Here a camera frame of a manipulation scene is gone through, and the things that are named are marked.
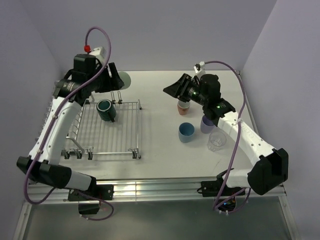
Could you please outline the light green cup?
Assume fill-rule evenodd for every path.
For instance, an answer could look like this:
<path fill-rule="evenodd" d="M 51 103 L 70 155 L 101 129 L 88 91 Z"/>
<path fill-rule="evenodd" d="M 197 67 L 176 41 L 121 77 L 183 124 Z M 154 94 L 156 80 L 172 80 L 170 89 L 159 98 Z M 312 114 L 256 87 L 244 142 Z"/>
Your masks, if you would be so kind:
<path fill-rule="evenodd" d="M 121 90 L 128 89 L 131 86 L 131 77 L 127 72 L 121 71 L 118 73 L 120 79 L 124 83 L 124 86 L 121 88 Z"/>

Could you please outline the dark green mug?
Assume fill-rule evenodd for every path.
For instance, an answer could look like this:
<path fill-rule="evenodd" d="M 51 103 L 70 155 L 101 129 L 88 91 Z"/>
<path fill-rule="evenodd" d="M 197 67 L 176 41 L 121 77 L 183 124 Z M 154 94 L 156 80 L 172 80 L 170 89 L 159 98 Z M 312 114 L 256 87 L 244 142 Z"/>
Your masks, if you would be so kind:
<path fill-rule="evenodd" d="M 117 112 L 113 103 L 109 99 L 100 100 L 96 105 L 96 110 L 103 121 L 115 122 Z"/>

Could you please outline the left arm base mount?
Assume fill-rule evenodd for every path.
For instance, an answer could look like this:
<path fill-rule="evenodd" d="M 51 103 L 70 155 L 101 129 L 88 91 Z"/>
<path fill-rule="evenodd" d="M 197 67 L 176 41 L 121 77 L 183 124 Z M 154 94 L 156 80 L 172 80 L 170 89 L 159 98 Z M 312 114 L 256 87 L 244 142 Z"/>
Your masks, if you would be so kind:
<path fill-rule="evenodd" d="M 78 212 L 80 215 L 96 215 L 101 209 L 101 205 L 111 201 L 114 195 L 113 184 L 100 184 L 90 190 L 70 190 L 67 200 L 78 202 Z"/>

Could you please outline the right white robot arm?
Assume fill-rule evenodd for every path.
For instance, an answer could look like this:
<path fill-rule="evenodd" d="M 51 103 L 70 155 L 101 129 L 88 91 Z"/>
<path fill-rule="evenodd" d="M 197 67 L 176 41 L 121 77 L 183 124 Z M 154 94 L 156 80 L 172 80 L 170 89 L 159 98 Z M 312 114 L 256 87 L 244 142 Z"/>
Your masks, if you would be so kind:
<path fill-rule="evenodd" d="M 225 170 L 216 177 L 216 189 L 222 195 L 233 189 L 250 188 L 264 195 L 287 181 L 289 154 L 283 148 L 276 149 L 264 141 L 240 119 L 236 109 L 221 96 L 221 84 L 214 74 L 191 77 L 184 73 L 181 78 L 163 92 L 183 102 L 194 101 L 202 106 L 204 115 L 228 134 L 235 147 L 240 148 L 250 160 L 249 169 Z"/>

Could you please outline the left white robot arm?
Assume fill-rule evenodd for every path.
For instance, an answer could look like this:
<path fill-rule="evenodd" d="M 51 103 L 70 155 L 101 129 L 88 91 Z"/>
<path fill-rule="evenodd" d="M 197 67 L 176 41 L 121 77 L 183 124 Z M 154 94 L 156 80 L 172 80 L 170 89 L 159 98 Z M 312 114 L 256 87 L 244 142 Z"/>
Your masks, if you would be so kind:
<path fill-rule="evenodd" d="M 56 189 L 79 190 L 86 200 L 96 197 L 96 178 L 60 165 L 61 153 L 72 123 L 91 94 L 124 86 L 113 62 L 91 54 L 74 57 L 73 68 L 55 85 L 50 113 L 37 143 L 28 156 L 17 160 L 17 167 L 26 175 L 25 189 L 29 181 L 34 181 Z"/>

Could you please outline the blue cup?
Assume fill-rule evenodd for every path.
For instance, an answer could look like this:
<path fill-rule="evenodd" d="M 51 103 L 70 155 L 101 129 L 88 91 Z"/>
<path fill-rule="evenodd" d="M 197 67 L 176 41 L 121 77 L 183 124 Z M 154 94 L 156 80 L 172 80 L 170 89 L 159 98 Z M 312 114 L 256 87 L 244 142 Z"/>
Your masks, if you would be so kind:
<path fill-rule="evenodd" d="M 178 137 L 182 143 L 189 143 L 194 139 L 195 127 L 189 122 L 182 123 L 178 128 Z"/>

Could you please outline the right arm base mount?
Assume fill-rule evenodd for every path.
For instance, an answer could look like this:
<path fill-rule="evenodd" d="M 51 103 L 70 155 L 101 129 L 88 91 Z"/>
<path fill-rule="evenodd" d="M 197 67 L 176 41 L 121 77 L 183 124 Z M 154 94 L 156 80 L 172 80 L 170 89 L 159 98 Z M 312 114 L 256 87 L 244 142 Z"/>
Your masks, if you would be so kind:
<path fill-rule="evenodd" d="M 201 194 L 203 197 L 217 197 L 220 191 L 220 188 L 223 184 L 223 179 L 217 180 L 206 180 L 200 182 L 200 188 L 196 191 L 198 194 Z M 221 197 L 229 197 L 239 191 L 241 191 L 242 187 L 228 187 L 227 185 L 223 188 Z"/>

